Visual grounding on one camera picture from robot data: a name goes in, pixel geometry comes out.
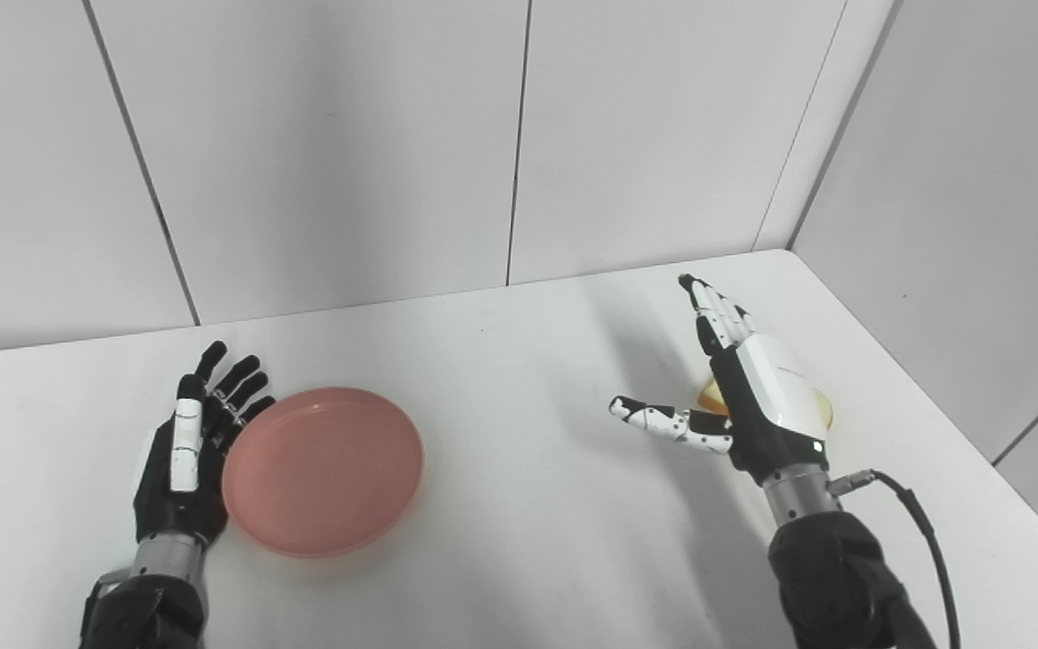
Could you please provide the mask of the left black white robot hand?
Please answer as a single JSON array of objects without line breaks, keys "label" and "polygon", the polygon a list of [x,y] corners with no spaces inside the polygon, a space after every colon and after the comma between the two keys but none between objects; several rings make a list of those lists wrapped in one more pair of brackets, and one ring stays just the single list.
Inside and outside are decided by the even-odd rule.
[{"label": "left black white robot hand", "polygon": [[235,441],[276,399],[257,356],[239,359],[222,375],[228,348],[215,341],[193,372],[177,379],[169,420],[155,431],[133,496],[136,542],[157,535],[193,538],[202,549],[223,533],[228,510],[223,472]]}]

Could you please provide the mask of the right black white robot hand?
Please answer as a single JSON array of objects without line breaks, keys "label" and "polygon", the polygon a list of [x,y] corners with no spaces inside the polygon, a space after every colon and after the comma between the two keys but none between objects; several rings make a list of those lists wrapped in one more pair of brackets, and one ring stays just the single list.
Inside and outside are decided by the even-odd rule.
[{"label": "right black white robot hand", "polygon": [[759,332],[752,314],[713,285],[689,274],[677,280],[695,310],[696,340],[726,411],[614,396],[610,415],[672,443],[721,453],[758,485],[798,465],[828,471],[828,428],[815,387],[794,354],[778,339]]}]

